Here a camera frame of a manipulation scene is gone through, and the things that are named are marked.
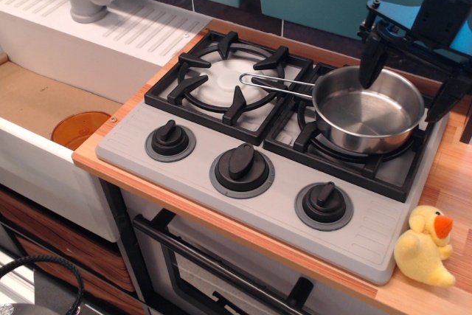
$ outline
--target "black burner grate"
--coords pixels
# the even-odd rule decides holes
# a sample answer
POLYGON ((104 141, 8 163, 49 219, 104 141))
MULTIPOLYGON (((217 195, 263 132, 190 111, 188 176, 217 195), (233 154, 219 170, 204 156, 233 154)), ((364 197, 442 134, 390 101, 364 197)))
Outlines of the black burner grate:
MULTIPOLYGON (((318 64, 313 71, 310 82, 315 83, 320 75, 333 69, 333 67, 318 64)), ((426 107, 429 106, 429 103, 430 99, 426 97, 426 107)), ((267 138, 265 138, 264 148, 396 201, 404 202, 406 200, 423 158, 428 139, 431 136, 433 123, 429 123, 424 130, 415 128, 409 140, 402 147, 390 153, 377 155, 352 154, 331 147, 329 143, 323 141, 323 138, 318 139, 322 135, 316 127, 316 121, 305 121, 305 110, 309 106, 313 106, 313 104, 303 99, 292 98, 284 107, 267 138), (298 137, 293 144, 279 141, 277 137, 288 121, 293 119, 294 115, 300 129, 298 137), (407 166, 402 165, 401 167, 408 170, 405 179, 401 183, 393 184, 379 177, 378 171, 387 162, 401 159, 407 153, 413 155, 413 157, 408 159, 407 166)))
POLYGON ((207 75, 189 76, 191 69, 211 67, 212 64, 204 60, 203 56, 217 52, 221 60, 226 60, 231 52, 236 51, 251 53, 261 58, 253 65, 254 70, 273 69, 282 78, 285 77, 286 66, 299 69, 294 78, 298 81, 303 81, 313 68, 312 60, 291 55, 287 47, 271 49, 240 40, 236 32, 224 35, 210 31, 188 53, 180 55, 178 63, 145 94, 145 103, 234 138, 259 145, 268 133, 270 124, 277 118, 277 112, 288 99, 286 95, 267 92, 264 98, 248 104, 240 87, 235 86, 232 104, 224 107, 205 103, 192 93, 209 79, 207 75), (238 125, 241 115, 268 104, 273 105, 273 108, 257 129, 250 131, 238 125), (221 118, 209 112, 221 114, 221 118))

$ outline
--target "stuffed toy duck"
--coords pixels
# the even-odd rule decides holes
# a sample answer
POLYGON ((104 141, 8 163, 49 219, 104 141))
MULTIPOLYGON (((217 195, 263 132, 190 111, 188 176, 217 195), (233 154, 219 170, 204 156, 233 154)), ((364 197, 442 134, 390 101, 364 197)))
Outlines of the stuffed toy duck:
POLYGON ((439 287, 454 285, 456 278, 443 265, 443 260, 452 254, 452 222, 435 207, 412 210, 410 229, 398 238, 394 250, 398 268, 407 277, 439 287))

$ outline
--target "toy stove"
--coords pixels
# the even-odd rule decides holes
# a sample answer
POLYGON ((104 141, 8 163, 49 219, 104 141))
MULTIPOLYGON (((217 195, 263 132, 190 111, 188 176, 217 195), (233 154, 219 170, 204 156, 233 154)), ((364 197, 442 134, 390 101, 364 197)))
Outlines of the toy stove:
MULTIPOLYGON (((418 203, 447 119, 420 123, 391 153, 352 154, 319 134, 310 100, 239 82, 251 72, 315 83, 332 69, 283 46, 209 32, 100 142, 97 155, 385 283, 395 267, 395 241, 418 203)), ((281 89, 280 82, 252 80, 281 89)), ((288 89, 309 93, 296 83, 288 89)))

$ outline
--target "metal wire handle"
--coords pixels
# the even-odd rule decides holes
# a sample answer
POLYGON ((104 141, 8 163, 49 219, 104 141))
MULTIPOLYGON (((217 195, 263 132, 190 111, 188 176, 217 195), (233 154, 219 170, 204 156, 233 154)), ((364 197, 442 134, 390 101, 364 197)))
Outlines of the metal wire handle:
POLYGON ((68 270, 70 270, 74 274, 75 278, 77 279, 77 287, 78 287, 77 298, 75 299, 74 304, 72 304, 71 308, 67 311, 66 315, 77 314, 77 309, 79 308, 79 305, 82 302, 82 297, 83 297, 83 279, 77 267, 75 267, 74 264, 70 263, 68 260, 64 260, 63 258, 56 257, 56 256, 49 256, 49 255, 35 255, 35 256, 22 257, 0 267, 0 279, 4 275, 12 271, 13 269, 26 265, 27 263, 35 263, 35 262, 57 263, 63 267, 66 267, 68 270))
POLYGON ((262 88, 262 89, 270 90, 270 91, 285 92, 286 94, 302 97, 304 99, 310 99, 310 100, 312 99, 312 96, 308 95, 308 94, 300 94, 299 92, 293 92, 293 91, 289 91, 289 90, 274 88, 272 86, 263 85, 263 84, 256 84, 256 83, 253 83, 251 81, 243 80, 244 77, 249 77, 249 76, 250 77, 258 77, 260 79, 271 79, 271 80, 277 80, 277 81, 285 81, 285 82, 289 82, 289 83, 295 83, 295 84, 298 84, 298 85, 311 86, 311 87, 314 87, 315 84, 304 83, 302 81, 296 81, 296 80, 290 80, 290 79, 284 79, 284 78, 281 78, 281 77, 271 77, 269 75, 262 75, 262 74, 256 74, 256 73, 243 73, 242 75, 239 76, 239 81, 244 85, 256 86, 257 88, 262 88))

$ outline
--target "orange plastic cup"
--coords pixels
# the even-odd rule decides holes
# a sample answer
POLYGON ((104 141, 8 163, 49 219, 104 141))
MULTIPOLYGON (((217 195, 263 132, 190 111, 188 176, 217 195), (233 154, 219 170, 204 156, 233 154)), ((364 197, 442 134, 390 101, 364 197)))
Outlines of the orange plastic cup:
POLYGON ((109 114, 99 111, 73 114, 55 126, 51 140, 75 150, 109 118, 109 114))

